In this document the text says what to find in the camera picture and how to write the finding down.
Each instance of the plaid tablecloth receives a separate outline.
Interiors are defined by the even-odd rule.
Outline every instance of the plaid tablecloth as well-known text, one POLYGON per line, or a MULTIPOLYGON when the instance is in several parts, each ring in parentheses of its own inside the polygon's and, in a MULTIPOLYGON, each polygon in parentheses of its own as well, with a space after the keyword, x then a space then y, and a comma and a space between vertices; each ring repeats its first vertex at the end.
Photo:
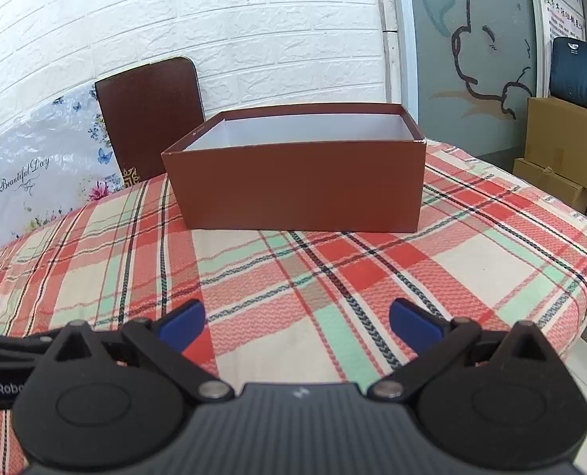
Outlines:
MULTIPOLYGON (((0 334, 73 319, 114 329, 200 298, 209 325, 186 354, 238 390, 247 380, 365 389, 414 356, 388 326, 399 296, 491 329, 533 319, 563 353, 587 323, 587 219, 431 143, 414 234, 190 231, 162 176, 0 251, 0 334)), ((0 473, 22 466, 0 412, 0 473)))

